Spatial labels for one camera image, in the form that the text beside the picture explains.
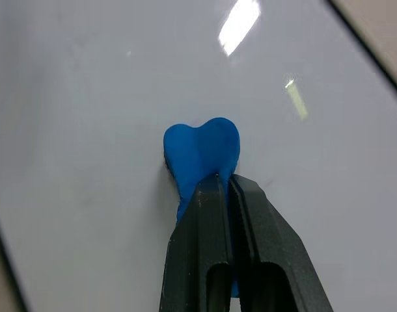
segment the blue rubber piece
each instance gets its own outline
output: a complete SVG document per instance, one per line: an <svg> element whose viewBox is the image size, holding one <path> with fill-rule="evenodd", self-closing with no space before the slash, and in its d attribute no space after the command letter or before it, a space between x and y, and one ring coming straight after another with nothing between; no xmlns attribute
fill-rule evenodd
<svg viewBox="0 0 397 312"><path fill-rule="evenodd" d="M174 125L164 134L164 156L180 194L177 223L183 217L201 180L219 174L227 194L227 184L240 154L239 132L226 118L214 118L201 127Z"/></svg>

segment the white table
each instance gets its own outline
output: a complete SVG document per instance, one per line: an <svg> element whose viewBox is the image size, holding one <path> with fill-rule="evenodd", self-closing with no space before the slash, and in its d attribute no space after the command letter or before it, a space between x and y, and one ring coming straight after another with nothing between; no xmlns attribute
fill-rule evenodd
<svg viewBox="0 0 397 312"><path fill-rule="evenodd" d="M335 311L397 311L397 95L320 0L264 0L228 57L234 3L0 0L0 226L32 311L158 311L163 133L215 116Z"/></svg>

